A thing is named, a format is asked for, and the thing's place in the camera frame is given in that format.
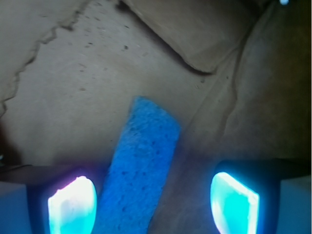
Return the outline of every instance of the white surface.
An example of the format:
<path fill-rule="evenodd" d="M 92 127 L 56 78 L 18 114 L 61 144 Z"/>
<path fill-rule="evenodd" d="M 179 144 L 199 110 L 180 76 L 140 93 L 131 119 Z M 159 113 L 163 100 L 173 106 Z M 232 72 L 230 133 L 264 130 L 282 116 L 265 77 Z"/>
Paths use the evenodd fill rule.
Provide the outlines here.
<path fill-rule="evenodd" d="M 0 233 L 32 233 L 26 186 L 0 181 Z"/>

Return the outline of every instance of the glowing light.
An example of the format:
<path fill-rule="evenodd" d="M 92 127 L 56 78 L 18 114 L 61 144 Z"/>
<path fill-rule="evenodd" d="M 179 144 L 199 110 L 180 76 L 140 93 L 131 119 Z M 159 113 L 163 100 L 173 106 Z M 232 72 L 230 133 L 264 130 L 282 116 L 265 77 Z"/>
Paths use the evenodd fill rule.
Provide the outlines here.
<path fill-rule="evenodd" d="M 220 233 L 256 233 L 259 195 L 229 174 L 220 172 L 213 177 L 210 203 Z"/>
<path fill-rule="evenodd" d="M 285 5 L 288 4 L 289 0 L 279 0 L 279 2 L 280 2 L 283 6 L 285 6 Z"/>
<path fill-rule="evenodd" d="M 94 184 L 77 177 L 48 199 L 48 209 L 51 234 L 90 234 L 97 211 Z"/>

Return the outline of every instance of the brown paper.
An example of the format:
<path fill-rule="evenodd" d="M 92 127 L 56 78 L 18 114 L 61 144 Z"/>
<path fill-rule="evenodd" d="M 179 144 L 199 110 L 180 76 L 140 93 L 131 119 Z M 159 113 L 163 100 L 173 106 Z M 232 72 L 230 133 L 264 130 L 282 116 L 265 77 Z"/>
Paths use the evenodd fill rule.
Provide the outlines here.
<path fill-rule="evenodd" d="M 125 0 L 193 68 L 214 73 L 255 21 L 237 0 Z"/>

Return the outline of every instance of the dark speck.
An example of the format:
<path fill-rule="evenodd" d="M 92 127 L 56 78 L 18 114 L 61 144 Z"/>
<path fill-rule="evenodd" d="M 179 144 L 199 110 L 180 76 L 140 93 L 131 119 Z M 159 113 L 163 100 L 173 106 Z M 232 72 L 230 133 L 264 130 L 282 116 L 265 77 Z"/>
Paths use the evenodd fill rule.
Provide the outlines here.
<path fill-rule="evenodd" d="M 127 10 L 129 10 L 128 5 L 125 4 L 123 1 L 119 1 L 118 5 L 116 5 L 116 8 L 119 11 L 127 11 Z"/>

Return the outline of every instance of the sponge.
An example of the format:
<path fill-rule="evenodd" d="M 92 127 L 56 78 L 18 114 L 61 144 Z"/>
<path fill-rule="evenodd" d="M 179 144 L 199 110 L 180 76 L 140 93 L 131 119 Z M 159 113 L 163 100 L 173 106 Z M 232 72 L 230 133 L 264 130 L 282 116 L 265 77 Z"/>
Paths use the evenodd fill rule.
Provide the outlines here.
<path fill-rule="evenodd" d="M 95 234 L 145 234 L 166 182 L 180 126 L 137 97 L 98 199 Z"/>

